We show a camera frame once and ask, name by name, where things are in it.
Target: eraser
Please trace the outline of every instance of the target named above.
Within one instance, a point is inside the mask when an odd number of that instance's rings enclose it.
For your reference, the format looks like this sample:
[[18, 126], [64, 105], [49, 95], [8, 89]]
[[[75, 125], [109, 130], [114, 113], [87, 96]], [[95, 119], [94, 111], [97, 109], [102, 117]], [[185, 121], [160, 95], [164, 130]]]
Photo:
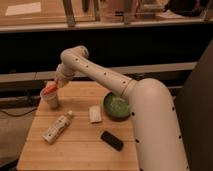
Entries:
[[121, 141], [108, 131], [103, 132], [103, 134], [101, 135], [101, 139], [118, 151], [120, 151], [123, 148], [124, 145], [123, 141]]
[[102, 121], [100, 106], [91, 106], [89, 108], [89, 119], [91, 123], [97, 123]]

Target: black object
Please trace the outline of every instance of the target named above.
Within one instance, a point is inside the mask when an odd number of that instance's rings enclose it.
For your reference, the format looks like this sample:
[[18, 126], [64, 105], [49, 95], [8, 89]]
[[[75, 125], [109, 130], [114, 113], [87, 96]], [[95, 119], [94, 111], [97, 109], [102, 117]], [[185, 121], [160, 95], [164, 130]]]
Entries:
[[123, 141], [119, 140], [117, 137], [115, 137], [108, 131], [104, 131], [104, 133], [101, 135], [101, 139], [118, 151], [123, 148]]
[[191, 171], [213, 170], [213, 39], [175, 98]]
[[7, 171], [7, 170], [12, 170], [15, 169], [15, 167], [18, 164], [18, 159], [11, 161], [10, 163], [5, 164], [4, 166], [0, 166], [0, 170], [2, 171]]
[[87, 12], [89, 10], [89, 1], [90, 0], [82, 0], [82, 9], [84, 12]]
[[165, 11], [170, 9], [172, 12], [183, 16], [199, 16], [205, 9], [209, 0], [169, 0], [165, 6]]

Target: cup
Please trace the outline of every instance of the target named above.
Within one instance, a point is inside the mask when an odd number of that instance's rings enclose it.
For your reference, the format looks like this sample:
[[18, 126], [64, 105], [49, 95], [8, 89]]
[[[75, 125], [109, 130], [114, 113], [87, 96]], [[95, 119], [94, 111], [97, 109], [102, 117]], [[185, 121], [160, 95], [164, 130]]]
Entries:
[[55, 109], [59, 106], [58, 93], [57, 90], [45, 94], [45, 88], [43, 88], [40, 92], [40, 97], [49, 105], [51, 109]]

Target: small white block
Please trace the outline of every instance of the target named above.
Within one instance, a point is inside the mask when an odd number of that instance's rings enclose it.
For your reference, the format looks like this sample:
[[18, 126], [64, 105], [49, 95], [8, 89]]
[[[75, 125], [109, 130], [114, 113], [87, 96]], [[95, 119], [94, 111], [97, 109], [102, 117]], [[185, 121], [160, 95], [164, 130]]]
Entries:
[[91, 106], [89, 108], [89, 119], [91, 123], [97, 123], [102, 121], [100, 106]]

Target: cable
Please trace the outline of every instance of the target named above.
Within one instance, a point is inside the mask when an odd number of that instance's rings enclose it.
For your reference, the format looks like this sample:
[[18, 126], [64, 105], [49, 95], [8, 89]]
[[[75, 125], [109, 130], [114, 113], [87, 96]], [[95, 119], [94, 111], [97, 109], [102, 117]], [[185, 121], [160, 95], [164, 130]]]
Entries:
[[27, 115], [27, 114], [35, 111], [35, 110], [37, 110], [37, 108], [31, 109], [31, 110], [29, 110], [29, 111], [27, 111], [25, 113], [18, 114], [18, 115], [15, 115], [15, 114], [12, 114], [12, 113], [8, 113], [8, 112], [6, 112], [5, 110], [2, 110], [2, 109], [0, 109], [0, 112], [5, 114], [5, 115], [11, 116], [11, 117], [21, 117], [21, 116], [25, 116], [25, 115]]

